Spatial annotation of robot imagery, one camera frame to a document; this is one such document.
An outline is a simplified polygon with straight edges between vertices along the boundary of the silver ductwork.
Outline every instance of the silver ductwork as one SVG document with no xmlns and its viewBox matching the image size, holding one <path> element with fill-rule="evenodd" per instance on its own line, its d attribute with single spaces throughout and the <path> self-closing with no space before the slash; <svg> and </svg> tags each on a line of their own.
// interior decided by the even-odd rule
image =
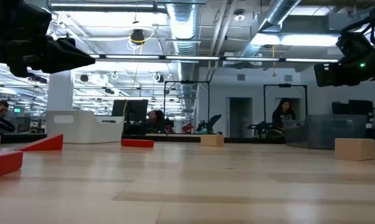
<svg viewBox="0 0 375 224">
<path fill-rule="evenodd" d="M 301 2 L 301 0 L 272 0 L 265 17 L 261 18 L 261 23 L 256 27 L 254 34 L 272 26 L 280 26 L 293 9 Z M 251 44 L 240 53 L 241 57 L 254 57 L 262 45 Z"/>
<path fill-rule="evenodd" d="M 193 39 L 196 36 L 197 28 L 197 5 L 167 4 L 166 8 L 170 17 L 169 23 L 173 38 L 177 40 Z M 195 42 L 174 42 L 175 53 L 178 55 L 195 55 L 197 46 L 198 43 Z M 178 72 L 181 80 L 197 80 L 197 75 L 194 75 L 197 74 L 195 67 L 195 63 L 180 63 Z M 185 99 L 185 109 L 192 109 L 196 94 L 192 91 L 191 86 L 182 85 L 181 91 Z"/>
</svg>

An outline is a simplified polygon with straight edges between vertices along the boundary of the man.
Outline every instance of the man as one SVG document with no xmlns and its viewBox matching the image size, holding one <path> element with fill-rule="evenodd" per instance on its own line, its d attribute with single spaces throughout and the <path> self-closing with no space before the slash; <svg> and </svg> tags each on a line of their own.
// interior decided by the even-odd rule
<svg viewBox="0 0 375 224">
<path fill-rule="evenodd" d="M 0 118 L 10 122 L 17 129 L 16 116 L 12 111 L 9 111 L 9 103 L 7 103 L 6 100 L 0 101 Z M 0 129 L 0 131 L 3 133 L 8 133 L 7 131 L 2 129 Z"/>
</svg>

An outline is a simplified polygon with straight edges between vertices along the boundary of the red block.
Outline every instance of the red block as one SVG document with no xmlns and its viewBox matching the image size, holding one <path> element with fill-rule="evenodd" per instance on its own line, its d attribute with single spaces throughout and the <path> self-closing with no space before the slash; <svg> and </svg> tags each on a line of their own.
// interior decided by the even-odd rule
<svg viewBox="0 0 375 224">
<path fill-rule="evenodd" d="M 63 134 L 47 137 L 24 146 L 19 151 L 48 151 L 63 149 Z"/>
<path fill-rule="evenodd" d="M 153 140 L 122 139 L 122 146 L 129 147 L 154 147 Z"/>
<path fill-rule="evenodd" d="M 0 176 L 20 169 L 22 164 L 23 152 L 0 151 Z"/>
</svg>

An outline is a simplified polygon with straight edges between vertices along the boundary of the yellow cable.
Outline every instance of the yellow cable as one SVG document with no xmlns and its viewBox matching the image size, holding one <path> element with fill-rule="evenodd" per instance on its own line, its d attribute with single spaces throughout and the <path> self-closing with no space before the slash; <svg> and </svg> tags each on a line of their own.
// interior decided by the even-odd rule
<svg viewBox="0 0 375 224">
<path fill-rule="evenodd" d="M 142 54 L 142 51 L 143 51 L 143 44 L 142 44 L 142 46 L 140 47 L 140 52 L 139 52 L 140 55 Z M 125 115 L 126 105 L 128 104 L 128 100 L 130 99 L 130 96 L 131 96 L 131 94 L 132 94 L 132 91 L 134 90 L 133 87 L 134 87 L 135 82 L 136 82 L 136 76 L 137 76 L 137 74 L 138 74 L 138 69 L 139 69 L 139 62 L 138 62 L 138 64 L 137 64 L 137 66 L 136 66 L 136 71 L 135 71 L 135 75 L 134 75 L 134 77 L 133 77 L 132 88 L 131 88 L 130 94 L 128 94 L 128 96 L 127 96 L 127 98 L 126 98 L 126 101 L 125 101 L 124 111 L 123 111 L 124 119 L 125 119 L 125 117 L 126 117 L 126 115 Z"/>
<path fill-rule="evenodd" d="M 275 58 L 275 46 L 272 46 L 272 56 L 273 58 Z M 273 62 L 273 77 L 276 77 L 277 74 L 276 74 L 276 62 Z"/>
</svg>

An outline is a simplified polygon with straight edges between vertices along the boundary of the ceiling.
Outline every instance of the ceiling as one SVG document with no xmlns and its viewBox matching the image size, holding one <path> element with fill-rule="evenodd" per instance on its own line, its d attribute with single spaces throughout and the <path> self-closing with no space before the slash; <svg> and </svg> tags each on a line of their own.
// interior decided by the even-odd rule
<svg viewBox="0 0 375 224">
<path fill-rule="evenodd" d="M 82 0 L 59 0 L 60 2 L 73 3 Z M 45 1 L 26 0 L 26 2 L 36 4 L 39 7 L 46 7 Z M 133 4 L 134 1 L 108 1 L 112 4 Z M 218 38 L 217 44 L 220 46 L 220 55 L 238 55 L 241 50 L 250 43 L 255 34 L 253 26 L 258 15 L 265 13 L 269 6 L 269 1 L 260 0 L 240 0 L 237 1 L 235 9 L 243 9 L 244 20 L 230 20 L 226 25 L 228 11 L 231 8 L 230 2 L 226 6 L 223 17 L 219 15 L 221 0 L 204 1 L 207 4 L 197 5 L 197 30 L 193 41 L 198 43 L 196 55 L 209 55 L 211 51 L 212 38 L 218 22 L 222 22 L 221 30 L 225 27 L 227 31 L 225 37 Z M 353 6 L 349 1 L 326 1 L 326 0 L 302 0 L 292 11 L 288 19 L 283 23 L 283 27 L 293 24 L 289 18 L 294 16 L 316 17 L 318 20 L 328 14 L 343 15 L 348 19 L 354 18 L 355 12 L 360 12 L 375 1 L 356 0 Z M 69 11 L 67 6 L 58 7 L 58 11 L 52 11 L 53 21 L 49 27 L 48 35 L 53 38 L 65 37 L 69 35 L 76 39 L 77 47 L 88 54 L 145 54 L 145 55 L 172 55 L 175 54 L 175 38 L 170 28 L 170 18 L 166 14 L 152 12 L 103 12 L 93 7 L 92 10 Z M 143 29 L 145 38 L 148 40 L 137 47 L 131 44 L 130 35 L 134 29 Z M 309 32 L 310 28 L 301 27 L 302 33 Z M 266 45 L 261 47 L 259 54 L 263 57 L 291 57 L 291 58 L 332 58 L 339 59 L 341 54 L 333 46 L 299 46 L 299 45 Z M 284 75 L 297 75 L 308 68 L 308 63 L 262 63 L 253 67 L 236 70 L 219 65 L 212 82 L 220 85 L 254 85 L 258 83 L 284 82 Z M 204 81 L 207 78 L 207 68 L 200 68 L 197 80 Z M 273 68 L 277 68 L 280 73 L 278 78 L 273 76 Z M 39 71 L 32 71 L 35 74 L 49 80 L 49 74 Z M 144 63 L 144 62 L 97 62 L 95 65 L 75 69 L 75 109 L 92 110 L 96 114 L 111 113 L 112 100 L 115 98 L 147 98 L 150 99 L 151 108 L 162 108 L 164 83 L 158 83 L 156 74 L 163 76 L 166 81 L 181 80 L 180 66 L 177 62 L 168 63 Z M 246 82 L 237 82 L 237 74 L 246 74 Z M 88 75 L 87 82 L 81 81 L 81 75 Z M 0 64 L 0 98 L 8 98 L 16 106 L 26 106 L 28 113 L 40 115 L 45 111 L 47 99 L 47 85 L 29 81 L 25 78 L 13 76 L 6 65 Z M 105 93 L 106 86 L 115 93 Z M 167 105 L 174 110 L 166 111 L 169 116 L 183 117 L 186 108 L 186 94 L 176 88 L 166 97 Z"/>
</svg>

